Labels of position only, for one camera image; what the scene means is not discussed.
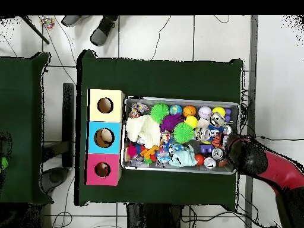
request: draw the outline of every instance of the circular hole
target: circular hole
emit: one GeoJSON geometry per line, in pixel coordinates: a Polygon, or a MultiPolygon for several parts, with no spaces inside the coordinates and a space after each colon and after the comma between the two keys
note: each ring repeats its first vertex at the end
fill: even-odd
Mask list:
{"type": "Polygon", "coordinates": [[[109,148],[114,142],[114,133],[108,128],[100,128],[95,133],[94,141],[98,147],[109,148]]]}
{"type": "Polygon", "coordinates": [[[97,102],[97,108],[100,113],[110,113],[113,110],[113,102],[109,98],[101,98],[97,102]]]}
{"type": "Polygon", "coordinates": [[[110,174],[110,166],[107,163],[101,162],[95,166],[95,173],[101,178],[105,178],[110,174]]]}

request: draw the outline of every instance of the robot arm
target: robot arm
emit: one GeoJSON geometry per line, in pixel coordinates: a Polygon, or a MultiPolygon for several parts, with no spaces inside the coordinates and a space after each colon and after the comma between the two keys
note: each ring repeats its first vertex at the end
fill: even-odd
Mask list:
{"type": "Polygon", "coordinates": [[[283,228],[304,228],[304,175],[297,166],[255,139],[235,134],[229,136],[226,151],[239,173],[273,188],[283,228]]]}

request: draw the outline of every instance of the yellow ball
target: yellow ball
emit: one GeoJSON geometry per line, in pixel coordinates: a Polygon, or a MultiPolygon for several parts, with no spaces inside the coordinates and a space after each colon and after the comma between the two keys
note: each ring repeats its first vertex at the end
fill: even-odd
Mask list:
{"type": "Polygon", "coordinates": [[[192,115],[189,115],[187,116],[187,118],[185,119],[185,123],[192,126],[193,128],[196,128],[197,127],[197,118],[195,118],[194,116],[192,115]]]}
{"type": "Polygon", "coordinates": [[[218,112],[222,117],[225,117],[226,111],[222,107],[215,107],[212,110],[213,113],[218,112]]]}

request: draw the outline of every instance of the dark green tablecloth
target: dark green tablecloth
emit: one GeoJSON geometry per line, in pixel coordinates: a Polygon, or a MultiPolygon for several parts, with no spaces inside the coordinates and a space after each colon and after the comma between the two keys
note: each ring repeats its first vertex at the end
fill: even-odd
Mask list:
{"type": "Polygon", "coordinates": [[[118,186],[84,185],[87,89],[122,90],[126,96],[240,102],[242,61],[170,62],[98,59],[77,61],[75,203],[150,202],[223,204],[235,208],[236,175],[123,170],[118,186]]]}
{"type": "Polygon", "coordinates": [[[40,189],[43,67],[48,53],[0,58],[0,132],[12,137],[11,161],[0,174],[0,202],[49,203],[40,189]]]}

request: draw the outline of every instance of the baseball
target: baseball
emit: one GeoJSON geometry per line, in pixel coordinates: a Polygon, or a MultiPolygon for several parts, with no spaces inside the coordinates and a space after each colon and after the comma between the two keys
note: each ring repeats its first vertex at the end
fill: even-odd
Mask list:
{"type": "Polygon", "coordinates": [[[198,111],[198,115],[200,116],[200,118],[203,119],[208,119],[210,117],[211,114],[211,109],[210,107],[201,107],[198,111]]]}

